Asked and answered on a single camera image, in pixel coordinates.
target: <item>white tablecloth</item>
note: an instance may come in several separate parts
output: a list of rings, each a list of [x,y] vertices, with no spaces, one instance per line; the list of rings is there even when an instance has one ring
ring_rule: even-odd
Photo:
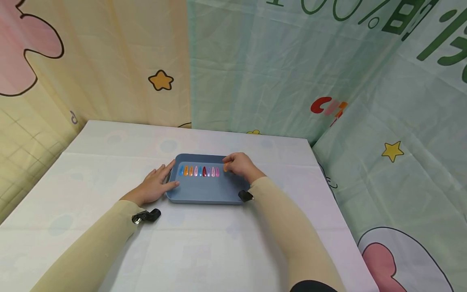
[[[0,287],[29,291],[146,174],[179,153],[243,151],[307,214],[349,292],[378,291],[305,139],[89,121],[0,226]],[[285,291],[287,271],[254,202],[182,205],[128,241],[100,291]]]

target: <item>blue tray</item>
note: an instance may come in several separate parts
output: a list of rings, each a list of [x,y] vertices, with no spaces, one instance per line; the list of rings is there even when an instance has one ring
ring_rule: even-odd
[[[170,173],[169,181],[179,181],[180,186],[167,192],[167,198],[173,203],[179,204],[222,204],[241,205],[243,202],[238,197],[241,190],[247,191],[250,184],[242,177],[234,175],[230,171],[224,172],[224,156],[179,154],[175,158],[175,165]],[[185,167],[188,167],[188,175],[185,175]],[[194,175],[198,166],[198,175]],[[212,167],[219,169],[219,176],[203,176],[203,167],[209,172]]]

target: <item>star print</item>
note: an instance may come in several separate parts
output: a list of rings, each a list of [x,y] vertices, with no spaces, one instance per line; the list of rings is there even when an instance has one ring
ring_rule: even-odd
[[[404,155],[404,153],[399,149],[401,146],[401,142],[396,142],[394,144],[384,144],[384,147],[386,147],[386,150],[381,154],[381,156],[387,156],[391,160],[391,162],[394,162],[396,160],[396,156],[398,155]]]
[[[149,82],[152,83],[154,89],[156,91],[160,91],[162,89],[171,90],[172,89],[172,82],[174,81],[172,76],[168,76],[164,70],[159,70],[153,76],[148,77]]]
[[[261,135],[261,133],[260,133],[259,130],[254,130],[253,132],[252,132],[252,131],[248,131],[247,134]]]

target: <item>fabric backdrop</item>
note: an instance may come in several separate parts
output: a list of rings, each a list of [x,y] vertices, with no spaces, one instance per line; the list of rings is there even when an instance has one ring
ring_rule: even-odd
[[[189,88],[184,0],[0,1],[0,222],[88,119],[180,126]]]
[[[381,291],[465,291],[466,8],[189,0],[193,127],[307,138]]]
[[[466,35],[456,0],[2,0],[0,222],[88,119],[303,137],[382,292],[465,291]]]

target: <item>sleeve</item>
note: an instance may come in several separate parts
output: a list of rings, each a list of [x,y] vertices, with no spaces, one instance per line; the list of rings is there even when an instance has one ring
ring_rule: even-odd
[[[131,217],[142,211],[130,201],[115,203],[52,264],[31,291],[97,291],[136,230]]]
[[[253,182],[249,192],[287,259],[289,290],[298,282],[315,280],[338,292],[345,292],[315,228],[292,199],[268,177]]]
[[[305,280],[296,283],[290,292],[336,292],[336,290],[318,281]]]

